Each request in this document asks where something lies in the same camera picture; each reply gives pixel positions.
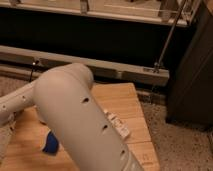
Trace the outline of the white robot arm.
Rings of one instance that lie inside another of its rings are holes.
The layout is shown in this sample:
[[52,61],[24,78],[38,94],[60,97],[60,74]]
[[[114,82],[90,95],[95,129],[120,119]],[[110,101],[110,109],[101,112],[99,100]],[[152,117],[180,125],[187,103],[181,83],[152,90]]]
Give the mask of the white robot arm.
[[49,69],[0,97],[0,124],[35,106],[80,171],[144,171],[92,95],[93,82],[84,64]]

